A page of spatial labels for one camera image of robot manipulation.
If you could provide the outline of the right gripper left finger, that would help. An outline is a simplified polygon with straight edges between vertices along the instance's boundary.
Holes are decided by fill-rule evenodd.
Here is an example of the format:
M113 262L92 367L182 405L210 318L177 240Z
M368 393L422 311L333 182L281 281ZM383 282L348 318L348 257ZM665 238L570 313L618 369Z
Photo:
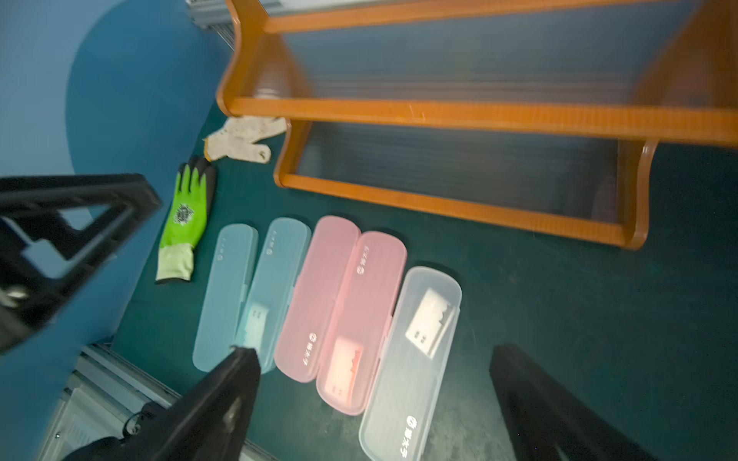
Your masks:
M207 376L136 435L105 437L67 460L238 460L256 402L261 365L234 348Z

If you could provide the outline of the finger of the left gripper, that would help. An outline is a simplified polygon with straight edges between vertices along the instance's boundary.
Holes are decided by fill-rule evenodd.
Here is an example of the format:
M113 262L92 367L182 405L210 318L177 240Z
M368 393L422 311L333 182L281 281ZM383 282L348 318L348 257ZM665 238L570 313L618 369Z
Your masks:
M43 330L160 206L140 174L2 179L2 352Z

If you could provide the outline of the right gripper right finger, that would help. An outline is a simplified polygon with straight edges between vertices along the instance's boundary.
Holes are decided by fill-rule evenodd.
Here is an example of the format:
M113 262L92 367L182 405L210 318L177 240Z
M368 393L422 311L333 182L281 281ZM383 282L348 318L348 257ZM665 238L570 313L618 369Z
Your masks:
M513 344L489 366L517 460L653 460Z

